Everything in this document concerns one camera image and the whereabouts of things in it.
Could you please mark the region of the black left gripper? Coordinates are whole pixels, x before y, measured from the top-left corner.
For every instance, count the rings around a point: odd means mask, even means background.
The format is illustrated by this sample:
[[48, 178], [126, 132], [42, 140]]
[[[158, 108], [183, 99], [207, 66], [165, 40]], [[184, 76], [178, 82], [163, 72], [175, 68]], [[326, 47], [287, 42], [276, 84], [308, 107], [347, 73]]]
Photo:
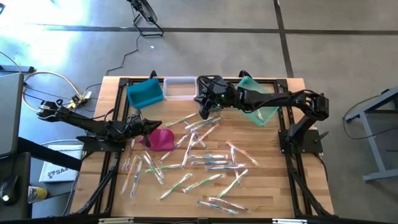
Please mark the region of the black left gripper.
[[161, 124], [162, 121], [145, 120], [139, 116], [130, 116], [127, 118], [123, 129], [123, 137], [136, 137], [146, 135], [146, 133], [153, 133]]

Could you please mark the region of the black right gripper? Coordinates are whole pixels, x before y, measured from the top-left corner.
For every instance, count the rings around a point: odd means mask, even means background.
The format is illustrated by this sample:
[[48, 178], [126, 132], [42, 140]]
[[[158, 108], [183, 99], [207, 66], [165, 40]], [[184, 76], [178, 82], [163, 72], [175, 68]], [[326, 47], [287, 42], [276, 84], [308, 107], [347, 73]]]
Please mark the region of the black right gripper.
[[208, 119], [210, 110], [240, 107], [238, 92], [230, 83], [200, 84], [195, 101], [200, 105], [198, 113], [202, 119]]

